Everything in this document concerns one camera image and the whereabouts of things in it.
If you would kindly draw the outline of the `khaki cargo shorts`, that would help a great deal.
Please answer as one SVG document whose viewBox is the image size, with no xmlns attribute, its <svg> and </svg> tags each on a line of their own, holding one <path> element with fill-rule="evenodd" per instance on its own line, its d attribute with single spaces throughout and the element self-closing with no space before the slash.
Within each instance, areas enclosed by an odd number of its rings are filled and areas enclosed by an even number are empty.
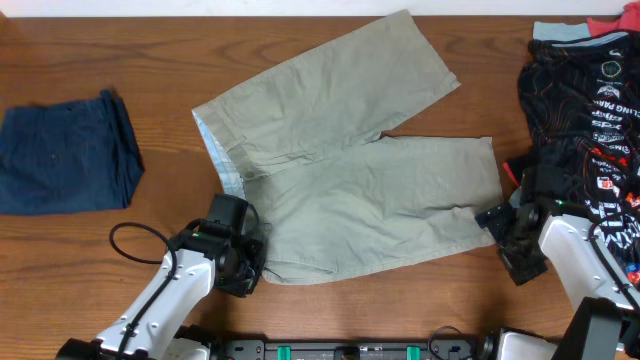
<svg viewBox="0 0 640 360">
<path fill-rule="evenodd" d="M 257 210 L 264 278 L 313 285 L 484 247 L 502 189 L 492 141 L 392 137 L 458 86 L 407 11 L 193 110 L 226 193 Z"/>
</svg>

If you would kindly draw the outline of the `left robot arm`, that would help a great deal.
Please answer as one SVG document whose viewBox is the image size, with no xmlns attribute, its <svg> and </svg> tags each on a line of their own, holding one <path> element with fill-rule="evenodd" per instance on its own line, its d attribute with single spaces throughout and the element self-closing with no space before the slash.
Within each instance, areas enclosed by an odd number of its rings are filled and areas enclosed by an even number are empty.
<svg viewBox="0 0 640 360">
<path fill-rule="evenodd" d="M 259 215 L 248 201 L 217 194 L 206 217 L 160 239 L 166 253 L 156 264 L 157 273 L 131 306 L 93 340 L 69 339 L 57 358 L 218 357 L 218 341 L 184 321 L 214 290 L 238 298 L 254 292 L 266 258 Z"/>
</svg>

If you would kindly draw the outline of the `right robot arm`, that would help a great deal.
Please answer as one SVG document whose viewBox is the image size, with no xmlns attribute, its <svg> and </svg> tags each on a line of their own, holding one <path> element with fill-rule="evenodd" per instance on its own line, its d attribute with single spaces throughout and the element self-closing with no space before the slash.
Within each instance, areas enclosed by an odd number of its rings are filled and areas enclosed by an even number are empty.
<svg viewBox="0 0 640 360">
<path fill-rule="evenodd" d="M 520 204 L 476 216 L 517 285 L 554 266 L 574 309 L 562 338 L 502 328 L 487 336 L 480 359 L 613 359 L 639 356 L 639 292 L 605 246 L 603 220 L 577 201 L 584 180 L 561 168 L 527 168 Z"/>
</svg>

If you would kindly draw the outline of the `black printed cycling jersey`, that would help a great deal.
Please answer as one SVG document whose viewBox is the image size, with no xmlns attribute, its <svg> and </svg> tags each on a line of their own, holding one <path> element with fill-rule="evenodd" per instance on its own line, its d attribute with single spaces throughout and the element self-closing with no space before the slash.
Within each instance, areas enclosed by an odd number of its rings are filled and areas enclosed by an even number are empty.
<svg viewBox="0 0 640 360">
<path fill-rule="evenodd" d="M 639 34 L 528 44 L 517 90 L 533 142 L 508 167 L 522 204 L 571 203 L 639 284 Z"/>
</svg>

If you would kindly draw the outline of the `folded navy blue shorts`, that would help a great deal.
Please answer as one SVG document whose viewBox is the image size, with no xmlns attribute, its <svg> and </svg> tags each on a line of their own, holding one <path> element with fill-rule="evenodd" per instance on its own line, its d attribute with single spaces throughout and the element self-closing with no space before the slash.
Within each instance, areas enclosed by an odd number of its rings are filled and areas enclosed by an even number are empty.
<svg viewBox="0 0 640 360">
<path fill-rule="evenodd" d="M 125 209 L 143 173 L 124 101 L 110 90 L 93 99 L 5 112 L 3 215 Z"/>
</svg>

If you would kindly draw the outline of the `light blue cloth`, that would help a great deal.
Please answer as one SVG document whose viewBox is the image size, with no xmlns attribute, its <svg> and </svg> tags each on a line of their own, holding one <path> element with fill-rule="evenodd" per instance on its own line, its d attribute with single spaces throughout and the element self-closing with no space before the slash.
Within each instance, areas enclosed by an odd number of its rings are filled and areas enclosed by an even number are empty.
<svg viewBox="0 0 640 360">
<path fill-rule="evenodd" d="M 533 26 L 532 37 L 540 41 L 573 41 L 590 37 L 588 25 L 580 23 L 569 25 L 566 23 L 548 23 L 536 21 Z"/>
</svg>

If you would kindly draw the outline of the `red cloth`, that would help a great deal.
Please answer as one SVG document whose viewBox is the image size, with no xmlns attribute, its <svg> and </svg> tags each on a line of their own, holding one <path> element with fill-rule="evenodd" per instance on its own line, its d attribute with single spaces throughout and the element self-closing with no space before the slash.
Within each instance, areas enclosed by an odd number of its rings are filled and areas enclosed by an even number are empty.
<svg viewBox="0 0 640 360">
<path fill-rule="evenodd" d="M 623 13 L 612 22 L 603 22 L 587 19 L 587 27 L 591 36 L 599 36 L 613 31 L 639 31 L 639 2 L 628 3 L 623 8 Z"/>
</svg>

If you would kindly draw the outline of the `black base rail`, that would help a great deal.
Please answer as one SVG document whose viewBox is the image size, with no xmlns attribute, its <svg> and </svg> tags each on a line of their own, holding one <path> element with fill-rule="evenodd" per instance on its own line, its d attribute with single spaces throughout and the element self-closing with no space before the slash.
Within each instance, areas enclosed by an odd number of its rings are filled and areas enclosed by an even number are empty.
<svg viewBox="0 0 640 360">
<path fill-rule="evenodd" d="M 203 360 L 488 360 L 496 357 L 494 334 L 482 339 L 451 327 L 436 330 L 424 342 L 270 342 L 215 338 L 192 325 L 181 327 L 165 359 Z"/>
</svg>

